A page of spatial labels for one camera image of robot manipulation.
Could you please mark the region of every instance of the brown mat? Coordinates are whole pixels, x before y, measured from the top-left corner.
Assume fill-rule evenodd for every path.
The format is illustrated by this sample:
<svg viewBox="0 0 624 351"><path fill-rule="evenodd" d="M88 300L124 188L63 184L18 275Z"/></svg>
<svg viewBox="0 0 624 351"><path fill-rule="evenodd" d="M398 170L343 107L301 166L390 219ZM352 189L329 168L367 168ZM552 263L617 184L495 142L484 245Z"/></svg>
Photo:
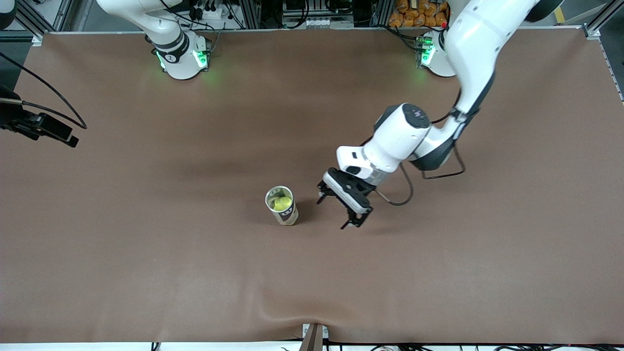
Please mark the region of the brown mat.
<svg viewBox="0 0 624 351"><path fill-rule="evenodd" d="M159 72L142 35L48 35L26 66L89 123L78 148L1 134L2 342L624 343L624 108L595 41L523 30L459 146L361 229L316 206L339 145L384 108L442 116L455 79L384 31L224 34L211 70ZM66 111L23 74L17 91ZM293 189L294 227L265 207ZM399 173L382 185L406 195Z"/></svg>

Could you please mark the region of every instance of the orange bag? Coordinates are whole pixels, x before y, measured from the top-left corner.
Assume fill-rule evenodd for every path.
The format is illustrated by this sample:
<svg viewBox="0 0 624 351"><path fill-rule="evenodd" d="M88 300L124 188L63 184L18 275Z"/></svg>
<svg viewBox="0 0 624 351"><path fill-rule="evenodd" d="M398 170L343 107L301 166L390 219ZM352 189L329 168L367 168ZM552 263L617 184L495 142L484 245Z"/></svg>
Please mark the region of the orange bag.
<svg viewBox="0 0 624 351"><path fill-rule="evenodd" d="M420 14L418 13L418 10L415 9L410 9L405 12L405 19L415 20L418 16L420 16Z"/></svg>
<svg viewBox="0 0 624 351"><path fill-rule="evenodd" d="M444 28L446 27L447 24L448 24L448 21L446 19L446 15L444 14L444 12L440 12L436 14L436 26Z"/></svg>
<svg viewBox="0 0 624 351"><path fill-rule="evenodd" d="M395 5L396 10L400 13L405 13L409 10L409 2L407 0L396 0Z"/></svg>
<svg viewBox="0 0 624 351"><path fill-rule="evenodd" d="M425 17L425 26L427 26L427 27L435 27L436 26L436 19L431 17L431 16L426 16Z"/></svg>
<svg viewBox="0 0 624 351"><path fill-rule="evenodd" d="M437 6L435 4L429 4L429 7L424 11L425 16L433 17L436 15Z"/></svg>
<svg viewBox="0 0 624 351"><path fill-rule="evenodd" d="M393 12L388 20L389 27L401 27L403 25L403 15L398 12Z"/></svg>
<svg viewBox="0 0 624 351"><path fill-rule="evenodd" d="M420 14L420 16L414 20L414 27L420 27L423 24L425 24L425 15Z"/></svg>

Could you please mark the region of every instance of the green led light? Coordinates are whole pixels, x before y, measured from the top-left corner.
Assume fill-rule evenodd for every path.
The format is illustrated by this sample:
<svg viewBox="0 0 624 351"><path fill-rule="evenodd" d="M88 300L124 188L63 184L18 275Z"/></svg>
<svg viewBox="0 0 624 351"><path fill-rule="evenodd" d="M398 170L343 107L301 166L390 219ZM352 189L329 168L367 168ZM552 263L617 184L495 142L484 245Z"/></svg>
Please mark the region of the green led light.
<svg viewBox="0 0 624 351"><path fill-rule="evenodd" d="M206 53L203 51L197 52L195 50L193 50L193 56L195 56L195 60L197 61L197 64L200 67L206 67L207 65L207 60L206 60Z"/></svg>
<svg viewBox="0 0 624 351"><path fill-rule="evenodd" d="M428 65L431 63L431 59L433 58L433 54L435 51L435 46L431 44L429 48L422 52L422 64Z"/></svg>
<svg viewBox="0 0 624 351"><path fill-rule="evenodd" d="M158 53L158 51L156 52L156 56L158 57L158 60L160 61L160 67L162 67L162 69L166 69L165 63L162 62L162 57L160 57L160 54Z"/></svg>

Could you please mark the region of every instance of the wire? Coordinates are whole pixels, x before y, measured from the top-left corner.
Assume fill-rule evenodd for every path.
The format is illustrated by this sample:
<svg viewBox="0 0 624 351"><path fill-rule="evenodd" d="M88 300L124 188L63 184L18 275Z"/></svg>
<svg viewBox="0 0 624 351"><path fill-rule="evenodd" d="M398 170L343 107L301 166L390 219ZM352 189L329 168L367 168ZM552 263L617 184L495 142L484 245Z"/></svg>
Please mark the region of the wire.
<svg viewBox="0 0 624 351"><path fill-rule="evenodd" d="M412 198L414 197L414 184L412 184L412 180L409 178L409 174L407 174L407 171L405 170L405 166L403 166L403 163L400 163L399 167L403 171L403 175L405 176L405 179L407 180L407 185L409 186L409 195L408 195L408 197L407 197L407 199L405 201L403 201L403 202L392 202L384 194L382 194L380 191L375 189L375 192L377 194L379 194L379 196L381 196L388 204L391 204L392 206L403 206L403 205L406 205L410 201L412 201Z"/></svg>
<svg viewBox="0 0 624 351"><path fill-rule="evenodd" d="M41 110L43 110L43 111L50 112L50 113L55 114L55 115L57 115L57 116L59 116L59 117L61 117L61 118L63 118L63 119L68 120L69 122L72 122L73 124L75 124L75 125L79 126L80 128L87 129L86 127L83 127L83 126L82 126L82 124L81 124L81 123L79 123L77 120L75 120L75 119L73 119L73 118L71 118L71 117L69 117L69 116L67 116L67 115L65 115L65 114L62 114L62 113L60 113L59 111L56 111L56 110L50 109L50 108L48 108L48 107L46 107L46 106L41 106L41 105L33 104L32 102L28 102L28 101L22 101L22 105L24 105L24 106L31 106L31 107L35 107L35 108L41 109Z"/></svg>
<svg viewBox="0 0 624 351"><path fill-rule="evenodd" d="M403 44L405 44L405 46L409 47L410 49L414 50L414 51L418 51L418 49L416 49L414 46L411 46L403 37L403 35L401 35L401 33L399 33L399 28L396 28L396 34L401 38L401 41L403 42Z"/></svg>
<svg viewBox="0 0 624 351"><path fill-rule="evenodd" d="M333 8L329 5L329 0L325 0L325 7L330 10L331 12L335 13L335 14L349 14L351 12L353 12L353 2L351 3L351 5L349 6L349 8L347 9L336 9Z"/></svg>
<svg viewBox="0 0 624 351"><path fill-rule="evenodd" d="M386 26L385 24L376 24L374 27L383 28L383 29L385 29L385 30L389 31L390 33L392 33L392 34L393 34L393 35L395 35L395 36L402 36L402 37L404 37L404 38L406 38L406 39L416 40L416 37L412 37L412 36L408 36L408 35L405 35L405 34L401 34L400 32L399 32L399 33L397 33L397 32L395 32L395 31L392 29L392 27L388 27L388 26Z"/></svg>
<svg viewBox="0 0 624 351"><path fill-rule="evenodd" d="M431 122L431 124L440 123L440 122L444 121L445 119L449 118L450 115L451 115L451 113L449 112L444 117L442 117L440 119L436 119L435 121Z"/></svg>
<svg viewBox="0 0 624 351"><path fill-rule="evenodd" d="M212 48L210 49L210 53L212 53L216 48L217 48L217 44L219 43L219 38L221 37L221 32L225 29L225 22L223 22L223 28L219 29L219 33L217 33L217 38L215 39L215 44L212 46Z"/></svg>
<svg viewBox="0 0 624 351"><path fill-rule="evenodd" d="M301 19L299 20L299 22L293 26L293 27L288 27L286 26L287 29L295 29L295 28L299 28L302 24L304 24L306 22L306 20L308 19L308 14L310 13L310 4L308 3L308 0L302 0L303 1L303 6L301 7Z"/></svg>
<svg viewBox="0 0 624 351"><path fill-rule="evenodd" d="M76 115L76 118L78 118L78 121L80 121L80 123L76 122L75 120L65 116L64 114L61 114L59 112L56 112L54 110L50 110L50 109L43 109L41 107L34 106L34 104L28 105L28 106L33 106L33 107L37 107L37 108L41 108L42 110L46 110L52 113L56 113L58 116L61 116L65 119L67 119L68 121L71 121L72 123L74 123L75 125L79 126L80 128L83 129L87 129L87 124L84 122L84 120L82 119L82 117L80 116L80 114L78 113L78 111L76 111L76 109L74 109L74 106L72 106L72 104L69 103L69 101L67 101L67 99L58 91L56 90L50 83L46 82L45 79L43 79L42 77L39 77L35 72L32 72L30 69L20 65L19 63L17 63L16 61L13 61L10 57L6 56L4 53L0 52L0 56L2 56L2 58L4 58L5 60L9 61L10 63L14 64L15 66L21 68L22 70L28 72L28 74L30 74L31 76L35 77L38 81L42 82L45 86L47 86L51 91L53 91L56 96L58 96L63 102L65 102L65 105L67 105L69 107L69 109L74 113L74 115Z"/></svg>
<svg viewBox="0 0 624 351"><path fill-rule="evenodd" d="M22 100L7 99L5 97L0 97L0 104L21 105Z"/></svg>
<svg viewBox="0 0 624 351"><path fill-rule="evenodd" d="M459 149L457 149L457 143L455 143L453 145L453 153L455 154L455 158L457 159L457 162L462 167L461 171L455 172L455 173L443 174L443 175L433 175L431 177L426 177L425 176L425 171L421 171L422 178L423 179L440 179L440 178L458 176L458 175L464 173L466 171L466 165L464 164L464 160L462 160L462 157L459 154ZM494 351L501 351L501 350L505 350L505 349L512 350L512 351L522 351L523 350L523 349L513 349L513 348L510 349L509 346L503 345L503 346L499 346Z"/></svg>
<svg viewBox="0 0 624 351"><path fill-rule="evenodd" d="M444 31L446 30L446 28L448 28L448 27L444 27L444 28L442 28L442 29L436 29L436 28L429 27L429 26L421 26L421 27L424 27L424 28L429 28L429 29L431 29L432 31L434 31L434 32L439 32L439 33L444 32Z"/></svg>
<svg viewBox="0 0 624 351"><path fill-rule="evenodd" d="M304 24L306 22L306 20L308 19L308 15L310 14L310 4L308 3L308 0L302 0L302 2L303 2L303 4L302 4L302 7L301 7L301 19L293 27L285 26L279 20L279 18L277 16L278 10L275 9L275 4L279 3L279 0L273 2L273 9L272 9L273 20L275 20L275 22L280 26L280 28L285 28L285 29L296 29L296 28L299 28L302 24Z"/></svg>
<svg viewBox="0 0 624 351"><path fill-rule="evenodd" d="M206 29L210 28L212 31L214 31L214 30L215 30L215 28L214 28L213 26L211 26L211 25L209 25L209 24L207 24L207 23L195 22L195 21L193 21L193 20L192 20L192 19L190 19L190 18L186 18L186 17L184 17L184 16L182 16L182 15L179 15L177 12L175 12L175 11L174 11L174 10L172 10L169 6L167 6L167 4L165 4L165 1L163 1L163 0L160 0L160 3L161 3L163 6L165 6L165 9L167 10L167 12L169 12L170 14L172 14L172 15L174 15L174 16L176 16L176 17L179 17L179 18L183 19L184 21L187 21L187 22L190 22L190 23L199 24L199 25L201 25L201 26L205 26L205 27L206 27Z"/></svg>
<svg viewBox="0 0 624 351"><path fill-rule="evenodd" d="M228 11L230 12L230 14L232 15L232 17L234 17L234 21L236 22L236 24L240 27L240 29L245 29L245 26L243 26L243 24L240 22L240 20L238 19L238 16L236 16L236 13L234 12L234 9L232 7L232 3L230 2L230 0L225 0L224 1L225 7L228 8Z"/></svg>

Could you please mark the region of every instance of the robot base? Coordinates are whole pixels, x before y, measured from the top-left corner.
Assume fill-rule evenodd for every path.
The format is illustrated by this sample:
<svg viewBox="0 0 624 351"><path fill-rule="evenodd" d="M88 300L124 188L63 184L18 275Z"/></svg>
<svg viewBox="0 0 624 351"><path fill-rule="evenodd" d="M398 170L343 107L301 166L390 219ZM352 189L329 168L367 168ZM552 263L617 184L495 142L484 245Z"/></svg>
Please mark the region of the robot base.
<svg viewBox="0 0 624 351"><path fill-rule="evenodd" d="M431 31L426 33L422 38L422 41L426 43L420 44L423 49L422 53L416 53L416 61L418 68L427 68L433 74L441 77L452 77L456 73L446 59L446 53L442 50L440 45L441 32Z"/></svg>
<svg viewBox="0 0 624 351"><path fill-rule="evenodd" d="M186 80L195 77L199 72L208 71L212 42L195 32L185 31L189 39L187 51L176 63L160 60L163 72L175 79Z"/></svg>

